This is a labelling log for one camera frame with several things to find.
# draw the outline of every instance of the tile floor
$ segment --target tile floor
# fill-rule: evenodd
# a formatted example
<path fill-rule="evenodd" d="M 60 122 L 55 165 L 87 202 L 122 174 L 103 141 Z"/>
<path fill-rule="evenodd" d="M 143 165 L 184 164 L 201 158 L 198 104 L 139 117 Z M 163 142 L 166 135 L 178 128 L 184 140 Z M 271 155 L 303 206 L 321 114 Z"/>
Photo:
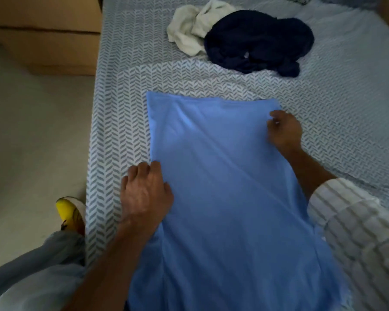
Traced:
<path fill-rule="evenodd" d="M 0 47 L 0 265 L 60 228 L 54 206 L 83 196 L 94 77 L 34 76 Z"/>

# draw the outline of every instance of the rolled-up sleeve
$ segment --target rolled-up sleeve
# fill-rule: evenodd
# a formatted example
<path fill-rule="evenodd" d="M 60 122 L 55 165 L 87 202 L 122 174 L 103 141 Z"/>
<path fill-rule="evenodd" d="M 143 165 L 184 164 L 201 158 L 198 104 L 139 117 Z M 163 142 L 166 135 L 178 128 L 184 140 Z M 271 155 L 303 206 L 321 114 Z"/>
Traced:
<path fill-rule="evenodd" d="M 311 196 L 308 213 L 324 229 L 341 264 L 356 310 L 389 310 L 389 212 L 345 179 L 332 179 Z"/>

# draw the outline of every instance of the bed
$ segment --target bed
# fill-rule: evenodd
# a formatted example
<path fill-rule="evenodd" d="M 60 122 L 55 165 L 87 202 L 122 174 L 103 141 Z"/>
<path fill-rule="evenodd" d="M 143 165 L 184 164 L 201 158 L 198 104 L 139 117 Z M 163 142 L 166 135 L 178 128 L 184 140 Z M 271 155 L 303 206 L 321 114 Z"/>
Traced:
<path fill-rule="evenodd" d="M 90 138 L 86 250 L 90 266 L 116 231 L 120 180 L 150 160 L 148 90 L 232 100 L 277 98 L 301 121 L 303 147 L 389 209 L 389 27 L 372 11 L 311 0 L 224 0 L 308 24 L 315 43 L 298 78 L 243 75 L 167 41 L 174 10 L 208 0 L 104 0 Z"/>

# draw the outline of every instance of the dark navy clothing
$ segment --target dark navy clothing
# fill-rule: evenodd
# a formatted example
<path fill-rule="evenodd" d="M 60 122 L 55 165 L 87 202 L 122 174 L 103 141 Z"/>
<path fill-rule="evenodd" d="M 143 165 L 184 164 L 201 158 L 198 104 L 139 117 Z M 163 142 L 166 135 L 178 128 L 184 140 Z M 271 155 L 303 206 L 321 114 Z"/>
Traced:
<path fill-rule="evenodd" d="M 258 11 L 236 11 L 207 33 L 204 47 L 211 62 L 244 74 L 263 69 L 295 78 L 297 59 L 313 46 L 310 27 L 296 18 L 277 19 Z"/>

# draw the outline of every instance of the hand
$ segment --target hand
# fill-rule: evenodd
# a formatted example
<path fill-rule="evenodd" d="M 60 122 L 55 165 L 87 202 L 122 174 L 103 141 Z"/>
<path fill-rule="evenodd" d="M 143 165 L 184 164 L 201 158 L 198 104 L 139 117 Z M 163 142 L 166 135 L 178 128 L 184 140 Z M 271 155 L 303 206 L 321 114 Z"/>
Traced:
<path fill-rule="evenodd" d="M 128 176 L 122 178 L 120 199 L 119 231 L 130 228 L 150 238 L 169 212 L 174 197 L 170 185 L 163 182 L 160 163 L 154 161 L 151 166 L 141 162 L 128 169 Z"/>
<path fill-rule="evenodd" d="M 302 129 L 300 122 L 283 110 L 270 112 L 272 120 L 267 121 L 268 139 L 287 158 L 301 150 Z"/>

